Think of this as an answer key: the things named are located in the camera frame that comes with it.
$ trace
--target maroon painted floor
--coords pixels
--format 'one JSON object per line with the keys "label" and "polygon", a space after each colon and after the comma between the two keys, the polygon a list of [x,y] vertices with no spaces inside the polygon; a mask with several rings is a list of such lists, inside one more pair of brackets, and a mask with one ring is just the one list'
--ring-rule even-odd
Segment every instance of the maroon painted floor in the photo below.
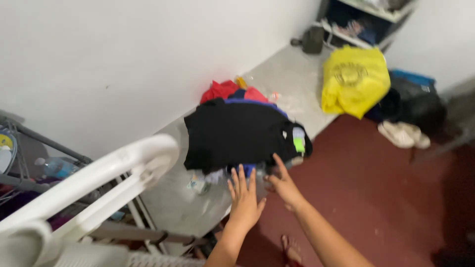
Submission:
{"label": "maroon painted floor", "polygon": [[[471,148],[411,165],[410,150],[392,145],[376,124],[343,115],[316,137],[313,152],[291,176],[303,195],[374,265],[433,266],[431,255],[442,247],[466,250],[465,234],[475,229]],[[268,196],[238,264],[282,266],[282,234],[300,242],[307,267],[322,266],[276,195]]]}

